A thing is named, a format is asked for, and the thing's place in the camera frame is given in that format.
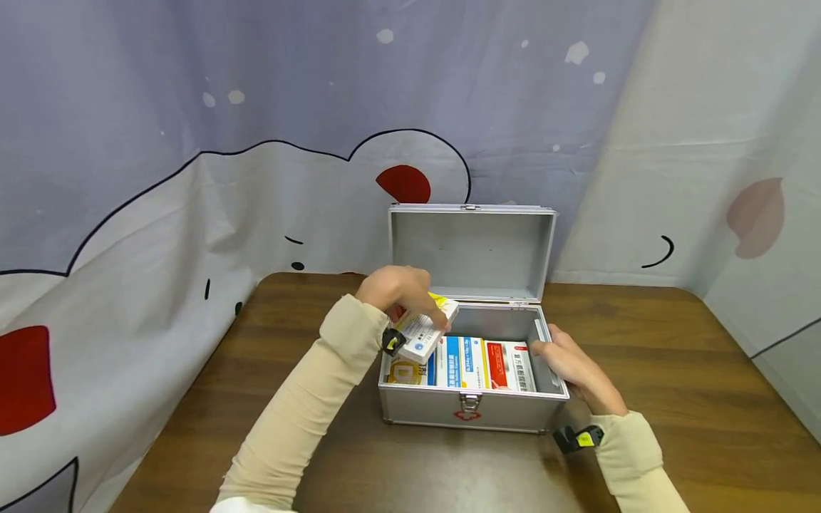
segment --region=medicine box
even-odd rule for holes
[[[524,205],[394,204],[389,243],[396,265],[427,269],[431,291],[459,302],[454,337],[521,343],[550,341],[540,305],[556,211]],[[379,395],[391,424],[546,433],[570,399],[542,359],[529,358],[535,391],[388,382],[383,355]]]

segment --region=wooden table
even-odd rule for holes
[[[263,280],[112,511],[207,511],[251,425],[360,279]],[[821,450],[694,296],[549,285],[543,305],[654,426],[693,511],[821,511]],[[376,381],[374,366],[342,407],[298,511],[618,511],[592,451],[563,458],[550,437],[389,426]],[[586,408],[573,400],[564,415],[581,425]]]

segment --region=wrist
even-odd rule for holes
[[[582,396],[593,415],[619,415],[630,413],[621,393],[606,377],[580,388]]]
[[[383,312],[387,311],[397,301],[397,287],[385,280],[372,281],[367,277],[360,285],[354,297]]]

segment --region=red dot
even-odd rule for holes
[[[376,183],[399,203],[428,203],[430,182],[422,171],[400,164],[379,173]]]
[[[0,436],[30,428],[57,408],[48,328],[29,326],[0,337]]]

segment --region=left hand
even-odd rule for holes
[[[439,329],[449,331],[450,323],[445,313],[428,294],[430,273],[410,265],[388,265],[374,271],[360,285],[356,299],[368,303],[383,312],[391,310],[396,321],[397,306],[416,314],[427,315]]]

